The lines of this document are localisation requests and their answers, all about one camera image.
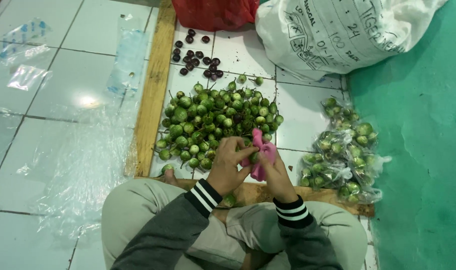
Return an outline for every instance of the gray jacket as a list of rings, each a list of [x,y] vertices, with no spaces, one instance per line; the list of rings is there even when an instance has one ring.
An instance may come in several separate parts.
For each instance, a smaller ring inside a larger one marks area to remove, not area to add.
[[[273,200],[281,238],[292,270],[342,270],[333,247],[303,200]],[[208,217],[222,197],[201,179],[156,214],[128,243],[112,270],[171,270],[208,226]]]

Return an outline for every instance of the pink cloth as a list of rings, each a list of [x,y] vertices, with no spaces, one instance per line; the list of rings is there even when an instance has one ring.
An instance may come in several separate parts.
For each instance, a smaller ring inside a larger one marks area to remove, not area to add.
[[[257,128],[253,129],[253,146],[258,147],[260,149],[260,152],[268,158],[270,163],[274,164],[274,159],[276,157],[276,146],[274,146],[274,144],[271,142],[263,143],[262,135],[263,132],[261,132],[261,130]],[[243,161],[241,161],[240,164],[242,167],[247,167],[251,163],[249,162],[248,158],[245,158]],[[263,167],[261,167],[260,163],[253,165],[253,169],[251,169],[251,178],[260,182],[266,181],[266,173]]]

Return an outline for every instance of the sleeve cuff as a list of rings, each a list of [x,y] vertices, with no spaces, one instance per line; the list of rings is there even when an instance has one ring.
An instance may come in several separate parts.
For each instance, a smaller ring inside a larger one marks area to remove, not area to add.
[[[205,218],[208,218],[213,209],[223,200],[223,197],[204,179],[200,179],[189,192],[185,193],[185,198]]]
[[[274,198],[273,203],[276,205],[276,213],[278,214],[278,221],[281,225],[294,229],[302,229],[313,223],[313,216],[308,212],[300,195],[298,195],[296,202],[280,203]]]

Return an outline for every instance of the green wall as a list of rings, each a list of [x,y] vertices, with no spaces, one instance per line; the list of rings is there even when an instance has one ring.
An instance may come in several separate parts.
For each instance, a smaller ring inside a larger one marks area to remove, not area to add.
[[[381,270],[456,270],[456,0],[410,51],[348,75],[374,119],[384,199],[372,220]]]

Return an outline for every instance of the white plastic sack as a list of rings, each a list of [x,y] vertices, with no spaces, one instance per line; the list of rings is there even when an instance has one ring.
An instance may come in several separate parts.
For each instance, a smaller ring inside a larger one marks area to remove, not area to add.
[[[256,31],[268,58],[300,80],[346,74],[409,51],[447,0],[271,0]]]

